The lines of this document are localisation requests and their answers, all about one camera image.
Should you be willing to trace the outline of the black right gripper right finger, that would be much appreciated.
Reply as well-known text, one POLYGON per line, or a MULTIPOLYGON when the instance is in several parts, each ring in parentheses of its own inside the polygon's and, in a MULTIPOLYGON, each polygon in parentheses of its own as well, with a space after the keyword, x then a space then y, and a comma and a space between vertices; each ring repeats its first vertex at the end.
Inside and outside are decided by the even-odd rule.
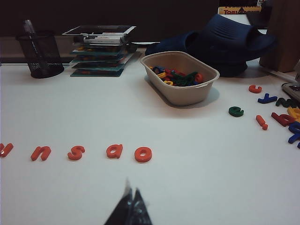
POLYGON ((151 225, 152 221, 147 211, 147 207, 142 198, 140 190, 137 188, 132 202, 130 211, 130 224, 131 225, 151 225))

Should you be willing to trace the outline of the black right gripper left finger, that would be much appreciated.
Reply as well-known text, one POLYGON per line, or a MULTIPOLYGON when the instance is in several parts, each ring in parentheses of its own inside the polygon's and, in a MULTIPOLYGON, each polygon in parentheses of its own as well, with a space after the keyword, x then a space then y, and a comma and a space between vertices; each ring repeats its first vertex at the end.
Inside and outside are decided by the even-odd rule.
POLYGON ((106 220, 105 225, 126 225, 132 206, 132 201, 133 191, 129 179, 126 179, 123 195, 110 214, 109 218, 106 220))

